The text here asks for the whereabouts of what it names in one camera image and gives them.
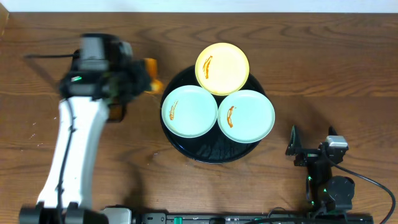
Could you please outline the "yellow plate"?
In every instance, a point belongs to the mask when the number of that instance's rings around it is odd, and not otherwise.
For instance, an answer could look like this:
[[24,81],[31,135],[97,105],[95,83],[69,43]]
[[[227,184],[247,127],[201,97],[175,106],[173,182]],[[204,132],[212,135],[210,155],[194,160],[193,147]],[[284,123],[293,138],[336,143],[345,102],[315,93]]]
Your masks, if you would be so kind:
[[248,58],[233,44],[212,44],[199,54],[195,76],[199,85],[210,93],[230,95],[240,90],[248,79]]

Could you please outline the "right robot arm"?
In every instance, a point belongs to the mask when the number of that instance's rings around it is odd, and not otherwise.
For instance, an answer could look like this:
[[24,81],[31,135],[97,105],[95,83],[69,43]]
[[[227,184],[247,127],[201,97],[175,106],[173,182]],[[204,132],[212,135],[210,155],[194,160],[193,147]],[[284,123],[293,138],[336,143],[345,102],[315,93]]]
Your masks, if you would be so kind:
[[329,127],[328,136],[316,149],[303,147],[298,127],[292,127],[285,154],[295,157],[295,166],[307,168],[307,198],[315,209],[313,217],[352,209],[354,181],[332,174],[332,167],[343,161],[348,149],[346,139],[338,135],[333,127]]

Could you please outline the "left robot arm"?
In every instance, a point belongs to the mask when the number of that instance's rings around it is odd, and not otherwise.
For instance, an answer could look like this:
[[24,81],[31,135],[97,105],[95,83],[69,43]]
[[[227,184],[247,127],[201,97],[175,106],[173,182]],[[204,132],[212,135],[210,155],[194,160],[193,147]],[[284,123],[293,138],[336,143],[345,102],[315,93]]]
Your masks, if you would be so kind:
[[34,207],[22,207],[20,223],[137,223],[130,208],[92,209],[92,179],[101,133],[120,122],[141,93],[158,91],[157,61],[136,60],[127,42],[88,37],[71,55],[60,80],[60,126],[52,165]]

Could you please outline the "orange green scrub sponge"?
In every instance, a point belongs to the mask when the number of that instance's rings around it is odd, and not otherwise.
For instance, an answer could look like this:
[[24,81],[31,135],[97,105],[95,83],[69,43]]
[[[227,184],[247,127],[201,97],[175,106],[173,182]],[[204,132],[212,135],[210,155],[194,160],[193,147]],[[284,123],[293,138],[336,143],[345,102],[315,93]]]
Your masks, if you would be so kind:
[[164,84],[157,78],[158,76],[158,64],[156,59],[153,58],[145,58],[144,64],[146,68],[146,72],[150,77],[150,90],[147,90],[146,93],[151,95],[160,94],[163,91]]

